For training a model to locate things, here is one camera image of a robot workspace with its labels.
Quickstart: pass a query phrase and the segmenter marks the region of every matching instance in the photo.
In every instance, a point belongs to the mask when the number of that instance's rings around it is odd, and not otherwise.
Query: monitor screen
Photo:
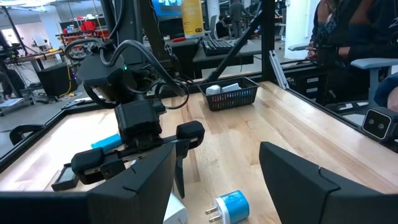
[[[152,0],[158,20],[181,18],[182,0]]]

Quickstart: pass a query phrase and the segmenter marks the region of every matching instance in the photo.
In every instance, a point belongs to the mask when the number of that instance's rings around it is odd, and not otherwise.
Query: plastic basket
[[[235,83],[238,83],[238,85],[241,87],[241,90],[206,96],[206,89],[212,85],[219,85],[223,88]],[[254,103],[258,87],[259,85],[257,85],[257,83],[246,77],[232,78],[230,80],[223,80],[199,85],[199,89],[203,95],[203,99],[211,111],[219,111]]]

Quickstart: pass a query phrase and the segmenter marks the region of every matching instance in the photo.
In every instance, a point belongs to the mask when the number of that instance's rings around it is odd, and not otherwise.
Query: blue and white plug adapter
[[[215,207],[206,211],[206,215],[218,212],[219,215],[209,219],[210,223],[222,220],[223,224],[234,224],[247,218],[250,214],[249,203],[240,190],[216,198]]]

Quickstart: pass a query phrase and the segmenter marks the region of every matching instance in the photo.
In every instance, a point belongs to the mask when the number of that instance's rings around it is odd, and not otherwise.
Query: keyboard
[[[203,40],[203,49],[206,56],[228,54],[233,45],[225,40],[206,39]]]

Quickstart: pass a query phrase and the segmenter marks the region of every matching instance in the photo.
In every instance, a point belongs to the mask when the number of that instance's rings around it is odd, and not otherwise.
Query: gray floor
[[[255,44],[261,47],[260,40],[253,40]],[[278,50],[280,42],[275,43],[275,51],[281,62],[284,62],[285,59],[283,57],[284,50]],[[251,65],[243,65],[243,66],[231,66],[228,67],[223,74],[242,74],[242,73],[251,73],[251,72],[259,72],[261,71],[261,60],[255,58],[254,63]],[[50,67],[55,65],[56,62],[54,60],[44,61],[44,67]],[[14,69],[18,73],[20,73],[21,77],[24,79],[27,85],[30,83],[38,82],[39,79],[37,75],[33,71],[32,65],[29,63],[24,63],[23,66],[18,67],[10,67]],[[206,69],[203,71],[203,76],[207,77],[214,69]],[[79,98],[86,97],[85,92],[80,86],[76,93],[82,93]],[[39,92],[35,91],[34,95],[36,98]],[[25,106],[23,108],[19,108],[18,110],[7,113],[4,117],[0,117],[0,158],[5,155],[10,149],[12,149],[13,145],[9,140],[9,132],[13,128],[22,124],[44,124],[51,117],[53,117],[56,113],[60,111],[60,108],[65,105],[68,101],[75,100],[76,98],[72,98],[66,101],[59,101],[57,103],[52,103],[48,105],[43,105],[40,103],[36,103],[34,106]]]

